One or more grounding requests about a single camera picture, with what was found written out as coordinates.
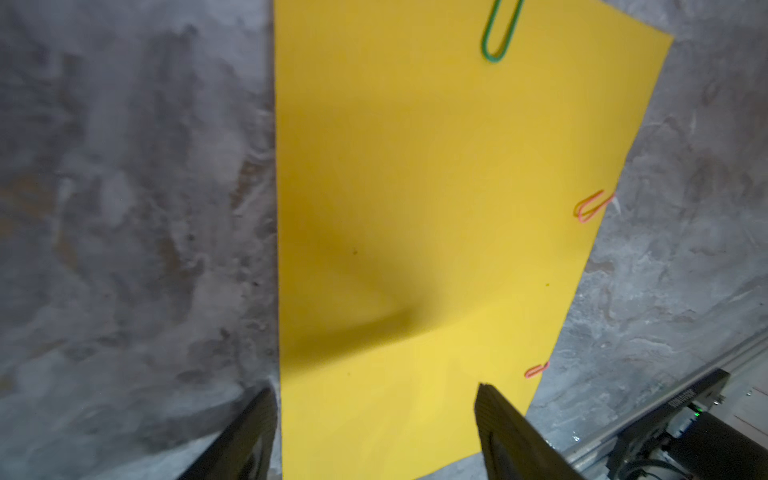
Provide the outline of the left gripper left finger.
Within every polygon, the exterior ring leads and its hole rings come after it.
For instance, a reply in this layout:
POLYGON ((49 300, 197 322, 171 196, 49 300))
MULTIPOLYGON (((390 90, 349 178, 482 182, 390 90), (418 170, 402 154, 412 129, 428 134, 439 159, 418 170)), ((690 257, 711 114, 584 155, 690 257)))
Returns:
POLYGON ((274 389, 263 388, 178 480, 265 480, 277 432, 274 389))

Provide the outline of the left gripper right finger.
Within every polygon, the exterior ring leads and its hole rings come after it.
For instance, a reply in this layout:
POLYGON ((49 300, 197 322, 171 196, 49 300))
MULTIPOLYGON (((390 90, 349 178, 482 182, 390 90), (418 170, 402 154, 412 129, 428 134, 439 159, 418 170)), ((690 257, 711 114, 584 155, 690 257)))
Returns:
POLYGON ((478 386, 474 413, 489 479, 582 479, 493 385, 478 386))

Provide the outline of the pink paperclip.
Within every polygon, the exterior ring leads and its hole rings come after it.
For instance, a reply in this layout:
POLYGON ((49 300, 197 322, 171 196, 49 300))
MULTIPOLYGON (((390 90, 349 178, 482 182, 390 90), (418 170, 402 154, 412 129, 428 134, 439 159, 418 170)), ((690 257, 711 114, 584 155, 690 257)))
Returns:
POLYGON ((615 193, 606 194, 604 190, 599 190, 578 202, 574 207, 573 215, 579 223, 588 223, 612 203, 615 197, 615 193))
POLYGON ((550 366, 550 362, 547 361, 547 362, 545 362, 543 364, 531 367, 531 368, 529 368, 528 370, 525 371, 524 377, 526 379, 532 379, 532 378, 534 378, 534 377, 536 377, 538 375, 541 375, 543 372, 545 372, 549 368, 549 366, 550 366))

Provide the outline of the yellow paper document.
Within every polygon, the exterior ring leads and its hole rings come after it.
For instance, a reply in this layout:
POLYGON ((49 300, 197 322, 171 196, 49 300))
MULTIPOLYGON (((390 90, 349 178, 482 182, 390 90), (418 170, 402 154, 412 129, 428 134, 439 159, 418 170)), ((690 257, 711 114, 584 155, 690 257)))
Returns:
POLYGON ((672 37, 601 1, 278 1, 282 470, 416 479, 526 410, 672 37))

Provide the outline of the green paperclip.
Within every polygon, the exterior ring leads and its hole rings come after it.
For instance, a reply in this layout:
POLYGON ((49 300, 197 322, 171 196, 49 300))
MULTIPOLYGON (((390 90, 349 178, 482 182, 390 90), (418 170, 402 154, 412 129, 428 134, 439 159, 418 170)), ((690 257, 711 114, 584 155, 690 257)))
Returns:
POLYGON ((506 56, 515 35, 525 3, 525 0, 517 0, 514 2, 514 8, 510 12, 507 23, 502 30, 497 29, 498 20, 502 13, 502 1, 494 0, 491 3, 491 8, 480 40, 480 52, 487 62, 497 64, 506 56))

